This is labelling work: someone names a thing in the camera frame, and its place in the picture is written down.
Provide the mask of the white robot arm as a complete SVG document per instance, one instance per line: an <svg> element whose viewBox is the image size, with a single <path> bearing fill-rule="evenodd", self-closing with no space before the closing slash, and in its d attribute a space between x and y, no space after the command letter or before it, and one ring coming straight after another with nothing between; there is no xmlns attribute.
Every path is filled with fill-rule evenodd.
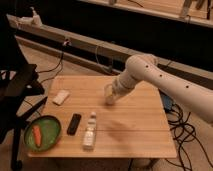
<svg viewBox="0 0 213 171"><path fill-rule="evenodd" d="M105 103L113 105L141 81L151 83L213 125L213 90L164 72L157 67L157 57L152 54L132 55L127 59L125 70L104 87Z"/></svg>

